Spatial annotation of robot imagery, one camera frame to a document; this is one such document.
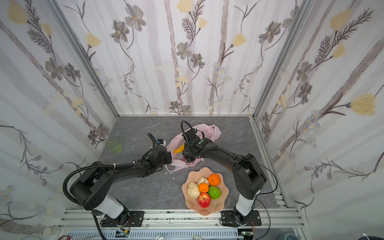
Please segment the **yellow fake banana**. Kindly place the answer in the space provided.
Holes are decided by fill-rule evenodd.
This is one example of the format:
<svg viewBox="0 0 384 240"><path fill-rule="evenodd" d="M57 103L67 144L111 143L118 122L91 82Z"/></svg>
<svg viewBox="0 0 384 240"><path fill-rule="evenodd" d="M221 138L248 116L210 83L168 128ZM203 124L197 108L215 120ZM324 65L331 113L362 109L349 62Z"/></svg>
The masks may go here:
<svg viewBox="0 0 384 240"><path fill-rule="evenodd" d="M182 153L185 149L185 144L181 145L179 148L173 151L174 154Z"/></svg>

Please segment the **pink plastic bag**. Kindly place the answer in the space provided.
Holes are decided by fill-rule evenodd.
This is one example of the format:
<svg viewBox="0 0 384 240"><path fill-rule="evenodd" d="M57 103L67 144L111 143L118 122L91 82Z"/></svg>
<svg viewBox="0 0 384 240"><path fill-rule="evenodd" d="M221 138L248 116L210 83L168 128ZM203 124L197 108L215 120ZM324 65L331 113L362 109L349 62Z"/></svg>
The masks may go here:
<svg viewBox="0 0 384 240"><path fill-rule="evenodd" d="M220 129L216 125L206 125L206 124L199 124L194 126L194 129L201 130L204 132L204 135L206 138L212 140L215 142L221 135ZM178 170L182 170L189 167L194 167L200 162L203 162L204 158L197 158L193 163L185 163L183 158L183 153L174 154L173 151L177 148L179 148L181 145L185 143L184 138L182 137L182 133L176 135L171 142L167 145L167 151L171 153L172 156L172 163L169 165L166 165L165 168L168 172L172 173Z"/></svg>

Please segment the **orange fake tangerine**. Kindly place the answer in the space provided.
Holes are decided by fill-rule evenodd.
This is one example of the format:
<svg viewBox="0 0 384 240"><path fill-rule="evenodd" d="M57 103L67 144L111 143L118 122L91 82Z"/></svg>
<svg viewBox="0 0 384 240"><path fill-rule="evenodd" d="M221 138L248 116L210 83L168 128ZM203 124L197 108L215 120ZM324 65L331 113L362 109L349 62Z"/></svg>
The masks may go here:
<svg viewBox="0 0 384 240"><path fill-rule="evenodd" d="M218 186L221 183L221 178L218 174L212 174L208 177L210 186Z"/></svg>

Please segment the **small orange fake fruit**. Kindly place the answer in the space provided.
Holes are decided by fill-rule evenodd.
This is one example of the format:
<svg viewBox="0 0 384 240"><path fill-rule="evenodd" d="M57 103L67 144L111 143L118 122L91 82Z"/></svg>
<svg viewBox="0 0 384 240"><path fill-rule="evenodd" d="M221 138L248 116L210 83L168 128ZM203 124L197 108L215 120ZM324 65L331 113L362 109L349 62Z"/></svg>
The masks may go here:
<svg viewBox="0 0 384 240"><path fill-rule="evenodd" d="M208 184L206 184L206 183L201 183L201 184L199 184L199 191L201 192L201 193L207 193L208 191L209 191L209 185Z"/></svg>

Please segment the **peach scalloped plate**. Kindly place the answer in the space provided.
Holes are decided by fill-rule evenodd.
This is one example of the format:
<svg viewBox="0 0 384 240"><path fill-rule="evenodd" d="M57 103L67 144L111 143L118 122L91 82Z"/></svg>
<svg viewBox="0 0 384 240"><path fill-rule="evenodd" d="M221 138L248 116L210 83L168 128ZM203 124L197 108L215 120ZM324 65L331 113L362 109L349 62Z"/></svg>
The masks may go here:
<svg viewBox="0 0 384 240"><path fill-rule="evenodd" d="M188 194L188 187L190 183L198 183L198 180L201 177L205 177L208 179L208 177L212 174L217 174L220 178L220 183L217 185L217 188L221 191L221 196L217 198L216 200L211 200L209 206L206 208L203 208L199 202L198 198L191 198ZM205 167L201 169L200 171L191 171L188 175L187 181L183 184L182 186L182 191L185 196L185 202L186 206L191 209L196 211L202 216L209 216L215 212L219 212L224 209L225 206L225 200L227 196L229 195L229 189L228 187L224 184L224 178L223 175L220 173L214 173L212 172L209 168Z"/></svg>

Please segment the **green fake lime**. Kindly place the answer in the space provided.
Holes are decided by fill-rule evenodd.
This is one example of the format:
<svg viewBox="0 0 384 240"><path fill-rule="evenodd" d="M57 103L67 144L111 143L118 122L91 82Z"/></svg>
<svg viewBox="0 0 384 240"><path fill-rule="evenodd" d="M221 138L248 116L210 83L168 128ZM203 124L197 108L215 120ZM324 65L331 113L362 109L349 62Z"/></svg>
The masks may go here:
<svg viewBox="0 0 384 240"><path fill-rule="evenodd" d="M221 196L221 191L215 186L210 186L208 194L212 200L217 200Z"/></svg>

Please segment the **red fake strawberry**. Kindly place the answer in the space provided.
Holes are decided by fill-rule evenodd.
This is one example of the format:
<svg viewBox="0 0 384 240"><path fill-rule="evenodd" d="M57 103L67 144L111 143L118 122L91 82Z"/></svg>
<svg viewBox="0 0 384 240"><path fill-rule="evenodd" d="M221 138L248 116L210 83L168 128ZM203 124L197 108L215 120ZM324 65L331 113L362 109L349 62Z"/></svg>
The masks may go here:
<svg viewBox="0 0 384 240"><path fill-rule="evenodd" d="M201 208L205 209L210 206L211 197L208 193L201 193L198 197L198 204Z"/></svg>

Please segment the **dark fake grape bunch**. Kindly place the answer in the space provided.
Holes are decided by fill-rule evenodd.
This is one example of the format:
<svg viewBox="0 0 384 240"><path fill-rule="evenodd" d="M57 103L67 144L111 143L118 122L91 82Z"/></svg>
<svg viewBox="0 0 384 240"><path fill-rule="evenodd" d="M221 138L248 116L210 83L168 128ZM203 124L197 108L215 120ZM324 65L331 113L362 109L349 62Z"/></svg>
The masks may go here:
<svg viewBox="0 0 384 240"><path fill-rule="evenodd" d="M183 155L182 160L185 163L189 164L189 163L193 163L196 160L196 158L194 156L192 156L192 155Z"/></svg>

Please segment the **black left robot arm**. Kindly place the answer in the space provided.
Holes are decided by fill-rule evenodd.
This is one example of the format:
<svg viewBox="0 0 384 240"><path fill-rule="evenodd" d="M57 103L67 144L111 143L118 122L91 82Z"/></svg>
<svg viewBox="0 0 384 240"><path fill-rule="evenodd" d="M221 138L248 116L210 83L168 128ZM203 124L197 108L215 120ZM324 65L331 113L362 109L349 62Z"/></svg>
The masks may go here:
<svg viewBox="0 0 384 240"><path fill-rule="evenodd" d="M130 164L106 165L97 161L70 173L63 182L65 196L93 214L104 214L114 220L127 221L130 218L128 209L108 195L112 185L133 178L145 178L172 162L171 153L166 149L166 141L156 140L150 133L148 137L152 140L150 150Z"/></svg>

